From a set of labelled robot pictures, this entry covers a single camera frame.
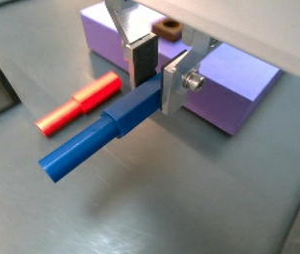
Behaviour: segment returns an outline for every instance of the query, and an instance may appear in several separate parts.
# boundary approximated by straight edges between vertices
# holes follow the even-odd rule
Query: purple block
[[[103,3],[83,9],[80,17],[88,47],[127,71],[121,37]],[[139,17],[151,24],[163,16],[143,7]],[[181,41],[172,43],[159,39],[158,70],[188,48]],[[185,106],[233,135],[281,71],[232,46],[221,44],[204,59],[201,73],[208,78],[206,85],[200,92],[189,93]]]

